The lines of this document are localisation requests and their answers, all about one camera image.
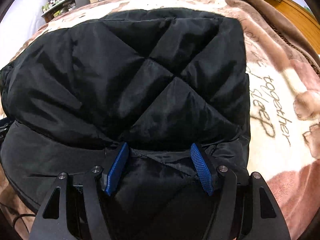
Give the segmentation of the orange wooden headboard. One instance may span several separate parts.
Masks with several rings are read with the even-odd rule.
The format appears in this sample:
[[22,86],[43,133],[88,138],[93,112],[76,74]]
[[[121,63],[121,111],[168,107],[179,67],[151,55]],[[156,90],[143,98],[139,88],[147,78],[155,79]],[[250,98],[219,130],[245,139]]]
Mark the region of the orange wooden headboard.
[[292,0],[264,0],[287,17],[319,54],[319,23],[306,9]]

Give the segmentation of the black puffer jacket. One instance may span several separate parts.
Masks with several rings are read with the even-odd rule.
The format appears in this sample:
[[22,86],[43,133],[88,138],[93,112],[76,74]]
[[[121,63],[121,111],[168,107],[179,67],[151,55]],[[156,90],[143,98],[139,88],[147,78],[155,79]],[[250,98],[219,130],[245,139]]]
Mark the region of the black puffer jacket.
[[247,179],[249,77],[241,24],[189,9],[124,11],[38,37],[1,70],[13,120],[3,170],[38,211],[56,176],[79,183],[131,148],[106,215],[114,239],[201,239],[214,202],[190,157]]

